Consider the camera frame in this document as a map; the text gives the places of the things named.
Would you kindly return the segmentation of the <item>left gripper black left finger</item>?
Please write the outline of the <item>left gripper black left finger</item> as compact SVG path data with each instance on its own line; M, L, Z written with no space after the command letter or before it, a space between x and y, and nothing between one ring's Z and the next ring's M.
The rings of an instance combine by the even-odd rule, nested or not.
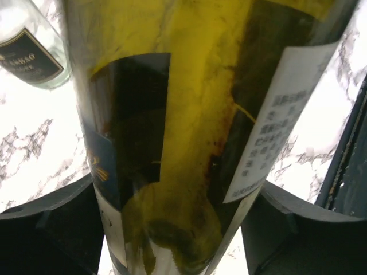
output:
M103 237L88 174L1 213L1 274L97 274Z

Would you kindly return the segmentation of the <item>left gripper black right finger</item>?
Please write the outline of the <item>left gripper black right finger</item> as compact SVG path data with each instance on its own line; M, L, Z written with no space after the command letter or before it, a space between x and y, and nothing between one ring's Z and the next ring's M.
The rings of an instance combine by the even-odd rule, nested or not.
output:
M366 274L366 220L265 182L241 231L249 274Z

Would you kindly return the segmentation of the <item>dark green wine bottle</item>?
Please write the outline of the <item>dark green wine bottle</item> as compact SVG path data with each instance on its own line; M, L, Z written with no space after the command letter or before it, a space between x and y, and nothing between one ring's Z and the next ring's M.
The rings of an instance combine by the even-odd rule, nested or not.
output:
M358 1L61 1L116 274L210 274Z

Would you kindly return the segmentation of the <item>clear glass bottle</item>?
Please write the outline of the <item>clear glass bottle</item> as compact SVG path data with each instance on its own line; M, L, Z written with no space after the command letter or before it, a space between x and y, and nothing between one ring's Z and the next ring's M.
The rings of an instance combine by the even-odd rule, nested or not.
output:
M33 1L1 1L1 67L42 89L70 78L63 41Z

